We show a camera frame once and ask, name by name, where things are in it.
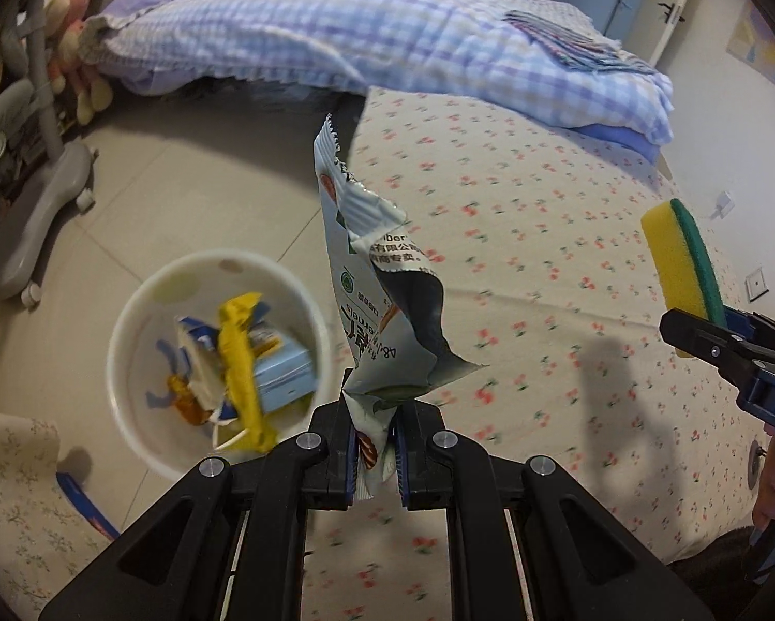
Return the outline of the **white wall socket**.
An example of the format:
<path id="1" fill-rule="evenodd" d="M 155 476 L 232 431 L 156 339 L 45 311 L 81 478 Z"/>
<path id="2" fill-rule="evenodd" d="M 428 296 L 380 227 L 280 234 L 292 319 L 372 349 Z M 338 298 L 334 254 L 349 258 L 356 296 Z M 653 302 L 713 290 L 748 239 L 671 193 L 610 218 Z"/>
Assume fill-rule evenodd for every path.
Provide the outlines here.
<path id="1" fill-rule="evenodd" d="M 736 207 L 736 201 L 734 196 L 728 191 L 720 192 L 714 201 L 714 209 L 711 212 L 711 219 L 726 219 L 730 215 L 731 210 Z"/>

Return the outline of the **grey rolling chair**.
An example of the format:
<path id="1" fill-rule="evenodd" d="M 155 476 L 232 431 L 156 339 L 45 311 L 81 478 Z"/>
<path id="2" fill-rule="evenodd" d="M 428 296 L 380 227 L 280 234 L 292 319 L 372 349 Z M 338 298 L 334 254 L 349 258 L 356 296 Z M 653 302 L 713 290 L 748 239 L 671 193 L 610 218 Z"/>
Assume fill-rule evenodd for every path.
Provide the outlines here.
<path id="1" fill-rule="evenodd" d="M 0 299 L 27 310 L 41 303 L 35 280 L 61 210 L 93 208 L 96 153 L 66 142 L 47 73 L 45 0 L 13 0 L 1 35 Z"/>

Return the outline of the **orange peel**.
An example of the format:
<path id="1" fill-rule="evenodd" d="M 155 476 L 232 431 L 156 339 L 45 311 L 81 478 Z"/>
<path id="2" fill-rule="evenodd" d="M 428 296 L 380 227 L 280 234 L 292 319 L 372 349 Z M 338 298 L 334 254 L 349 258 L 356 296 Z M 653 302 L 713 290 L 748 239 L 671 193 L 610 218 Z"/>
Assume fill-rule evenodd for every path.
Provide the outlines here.
<path id="1" fill-rule="evenodd" d="M 166 384 L 171 395 L 171 405 L 188 425 L 204 426 L 210 421 L 212 411 L 202 407 L 187 378 L 181 374 L 170 374 Z"/>

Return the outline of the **cherry print mattress cover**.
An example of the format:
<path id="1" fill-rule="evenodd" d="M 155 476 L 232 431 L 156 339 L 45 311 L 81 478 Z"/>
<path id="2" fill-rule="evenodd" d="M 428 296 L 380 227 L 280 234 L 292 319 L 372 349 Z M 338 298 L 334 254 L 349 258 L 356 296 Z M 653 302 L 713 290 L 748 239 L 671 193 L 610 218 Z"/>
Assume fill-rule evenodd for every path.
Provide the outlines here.
<path id="1" fill-rule="evenodd" d="M 376 90 L 333 121 L 352 174 L 405 212 L 474 364 L 431 397 L 448 427 L 504 459 L 550 455 L 664 561 L 748 523 L 761 428 L 658 334 L 642 219 L 667 178 L 472 98 Z"/>

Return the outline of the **floral print cloth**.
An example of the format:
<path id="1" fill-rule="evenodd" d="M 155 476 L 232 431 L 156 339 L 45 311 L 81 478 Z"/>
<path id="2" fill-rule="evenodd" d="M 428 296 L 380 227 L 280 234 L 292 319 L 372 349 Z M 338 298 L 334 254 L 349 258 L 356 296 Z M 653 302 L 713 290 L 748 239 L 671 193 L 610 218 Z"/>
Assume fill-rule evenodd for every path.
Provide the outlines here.
<path id="1" fill-rule="evenodd" d="M 21 619 L 45 604 L 108 547 L 56 480 L 52 423 L 0 413 L 0 595 Z"/>

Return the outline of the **white wall switch plate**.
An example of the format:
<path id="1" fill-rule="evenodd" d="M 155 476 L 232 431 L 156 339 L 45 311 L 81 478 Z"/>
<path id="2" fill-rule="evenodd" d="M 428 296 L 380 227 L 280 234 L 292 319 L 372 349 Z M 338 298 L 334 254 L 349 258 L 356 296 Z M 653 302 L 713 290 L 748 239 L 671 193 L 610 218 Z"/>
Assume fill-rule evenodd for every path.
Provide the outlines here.
<path id="1" fill-rule="evenodd" d="M 746 277 L 746 293 L 750 303 L 764 297 L 768 292 L 769 286 L 766 283 L 764 269 L 755 269 Z"/>

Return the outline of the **blue plaid quilt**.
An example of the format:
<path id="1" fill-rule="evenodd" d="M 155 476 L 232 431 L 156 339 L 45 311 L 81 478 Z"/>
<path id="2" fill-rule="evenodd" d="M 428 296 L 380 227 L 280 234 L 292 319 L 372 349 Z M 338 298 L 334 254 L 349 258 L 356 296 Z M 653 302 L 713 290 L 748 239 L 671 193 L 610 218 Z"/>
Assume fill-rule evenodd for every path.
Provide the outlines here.
<path id="1" fill-rule="evenodd" d="M 666 75 L 567 70 L 504 21 L 512 10 L 609 39 L 553 0 L 111 0 L 87 18 L 79 49 L 142 95 L 201 77 L 380 87 L 481 99 L 646 156 L 669 143 Z"/>

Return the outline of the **folded striped cloth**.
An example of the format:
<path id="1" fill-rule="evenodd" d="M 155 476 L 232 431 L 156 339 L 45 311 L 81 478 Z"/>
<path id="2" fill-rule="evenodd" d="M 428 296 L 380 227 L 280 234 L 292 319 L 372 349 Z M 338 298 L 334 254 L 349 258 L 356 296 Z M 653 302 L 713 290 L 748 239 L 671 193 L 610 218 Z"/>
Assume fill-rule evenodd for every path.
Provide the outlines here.
<path id="1" fill-rule="evenodd" d="M 508 11 L 504 21 L 542 45 L 567 70 L 636 75 L 655 73 L 653 66 L 633 53 L 618 48 L 609 39 L 598 41 L 526 11 Z"/>

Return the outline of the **white snack bag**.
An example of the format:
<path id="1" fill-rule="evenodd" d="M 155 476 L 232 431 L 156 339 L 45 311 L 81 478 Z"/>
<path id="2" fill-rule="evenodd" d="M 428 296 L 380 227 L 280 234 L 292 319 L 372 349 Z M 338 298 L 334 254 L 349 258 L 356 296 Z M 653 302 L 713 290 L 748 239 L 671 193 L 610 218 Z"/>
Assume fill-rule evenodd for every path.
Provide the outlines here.
<path id="1" fill-rule="evenodd" d="M 445 287 L 431 259 L 407 233 L 405 212 L 348 171 L 331 116 L 313 154 L 334 296 L 354 360 L 341 389 L 356 441 L 352 499 L 364 502 L 396 471 L 397 410 L 480 366 L 453 352 L 442 328 Z"/>

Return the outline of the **yellow green sponge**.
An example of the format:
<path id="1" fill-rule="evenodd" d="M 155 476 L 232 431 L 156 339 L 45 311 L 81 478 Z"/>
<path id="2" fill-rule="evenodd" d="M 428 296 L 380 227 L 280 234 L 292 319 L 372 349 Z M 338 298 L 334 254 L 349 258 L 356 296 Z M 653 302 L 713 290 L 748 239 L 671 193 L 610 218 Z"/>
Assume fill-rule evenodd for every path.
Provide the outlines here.
<path id="1" fill-rule="evenodd" d="M 657 269 L 665 313 L 677 308 L 726 328 L 716 272 L 687 206 L 679 199 L 660 203 L 642 217 L 642 229 Z"/>

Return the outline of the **white patterned trash bin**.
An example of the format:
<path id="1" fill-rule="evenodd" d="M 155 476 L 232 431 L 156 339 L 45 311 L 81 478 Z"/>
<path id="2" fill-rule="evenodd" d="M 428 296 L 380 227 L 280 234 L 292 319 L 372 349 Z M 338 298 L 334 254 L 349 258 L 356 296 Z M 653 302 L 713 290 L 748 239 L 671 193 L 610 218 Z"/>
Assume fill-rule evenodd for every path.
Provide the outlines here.
<path id="1" fill-rule="evenodd" d="M 192 426 L 171 407 L 167 377 L 181 372 L 176 320 L 191 316 L 213 326 L 218 307 L 246 292 L 259 292 L 270 321 L 301 342 L 317 373 L 312 401 L 275 419 L 281 439 L 309 425 L 313 409 L 338 398 L 332 331 L 306 286 L 281 263 L 241 249 L 208 249 L 167 263 L 138 287 L 122 308 L 108 345 L 108 402 L 118 431 L 152 472 L 178 481 L 214 454 L 212 427 Z"/>

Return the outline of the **wall map poster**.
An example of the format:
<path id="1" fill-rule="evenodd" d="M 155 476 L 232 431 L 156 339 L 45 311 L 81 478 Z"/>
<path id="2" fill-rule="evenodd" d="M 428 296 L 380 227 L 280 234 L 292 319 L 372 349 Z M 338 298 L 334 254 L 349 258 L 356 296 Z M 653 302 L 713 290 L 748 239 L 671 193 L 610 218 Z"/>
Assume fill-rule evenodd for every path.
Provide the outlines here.
<path id="1" fill-rule="evenodd" d="M 775 34 L 751 2 L 742 6 L 727 52 L 775 85 Z"/>

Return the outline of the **yellow snack bag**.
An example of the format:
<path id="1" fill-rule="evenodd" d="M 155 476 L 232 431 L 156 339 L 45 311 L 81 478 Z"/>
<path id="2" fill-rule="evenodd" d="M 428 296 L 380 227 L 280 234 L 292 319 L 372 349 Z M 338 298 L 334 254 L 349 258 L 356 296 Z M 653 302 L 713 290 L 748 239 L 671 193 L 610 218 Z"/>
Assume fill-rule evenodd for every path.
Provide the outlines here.
<path id="1" fill-rule="evenodd" d="M 260 303 L 259 292 L 247 292 L 219 307 L 218 353 L 225 375 L 226 398 L 240 425 L 240 439 L 233 448 L 267 454 L 277 444 L 277 431 L 261 408 L 254 378 L 256 356 L 249 335 L 254 311 Z"/>

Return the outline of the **pink plush toy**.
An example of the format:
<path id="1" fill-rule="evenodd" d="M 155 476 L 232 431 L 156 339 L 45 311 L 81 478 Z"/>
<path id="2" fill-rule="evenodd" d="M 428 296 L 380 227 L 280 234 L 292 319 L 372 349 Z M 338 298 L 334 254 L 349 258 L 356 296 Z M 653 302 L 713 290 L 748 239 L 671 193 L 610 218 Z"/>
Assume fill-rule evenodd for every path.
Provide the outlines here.
<path id="1" fill-rule="evenodd" d="M 79 52 L 88 9 L 94 0 L 49 0 L 45 6 L 45 39 L 48 43 L 48 79 L 52 92 L 70 87 L 76 98 L 76 121 L 86 126 L 112 101 L 110 83 L 83 60 Z"/>

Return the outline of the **blue almond carton box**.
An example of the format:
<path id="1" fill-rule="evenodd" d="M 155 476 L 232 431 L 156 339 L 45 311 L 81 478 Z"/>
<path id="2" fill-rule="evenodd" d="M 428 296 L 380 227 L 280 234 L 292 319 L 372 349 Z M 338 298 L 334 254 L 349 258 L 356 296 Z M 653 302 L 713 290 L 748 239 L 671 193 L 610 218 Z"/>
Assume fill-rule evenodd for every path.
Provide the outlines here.
<path id="1" fill-rule="evenodd" d="M 194 317 L 177 317 L 174 330 L 174 341 L 159 339 L 155 344 L 169 366 L 169 376 L 181 374 L 190 381 L 191 390 L 202 407 L 212 411 L 208 423 L 226 425 L 236 421 L 237 413 L 226 398 L 225 376 L 218 353 L 219 331 Z M 174 408 L 167 384 L 166 393 L 148 391 L 145 400 L 152 409 Z"/>

